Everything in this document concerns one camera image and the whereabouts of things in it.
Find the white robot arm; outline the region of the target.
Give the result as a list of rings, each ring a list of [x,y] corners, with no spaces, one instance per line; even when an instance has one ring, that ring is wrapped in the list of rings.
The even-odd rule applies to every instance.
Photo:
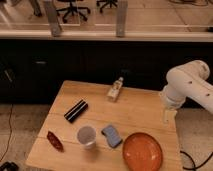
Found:
[[[167,84],[159,93],[164,105],[164,123],[176,115],[187,98],[213,114],[213,85],[207,82],[209,75],[209,66],[202,60],[173,67],[167,72]]]

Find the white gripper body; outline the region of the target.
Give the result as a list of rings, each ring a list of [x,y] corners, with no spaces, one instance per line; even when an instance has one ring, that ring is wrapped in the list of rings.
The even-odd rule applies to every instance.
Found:
[[[165,86],[159,96],[167,109],[179,109],[184,104],[184,95],[172,86]]]

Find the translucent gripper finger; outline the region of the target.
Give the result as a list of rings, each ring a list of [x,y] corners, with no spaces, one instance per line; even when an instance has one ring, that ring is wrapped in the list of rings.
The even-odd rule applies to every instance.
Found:
[[[174,120],[175,116],[177,114],[176,110],[173,109],[165,109],[164,115],[163,115],[163,122],[165,124],[169,124],[171,121]]]

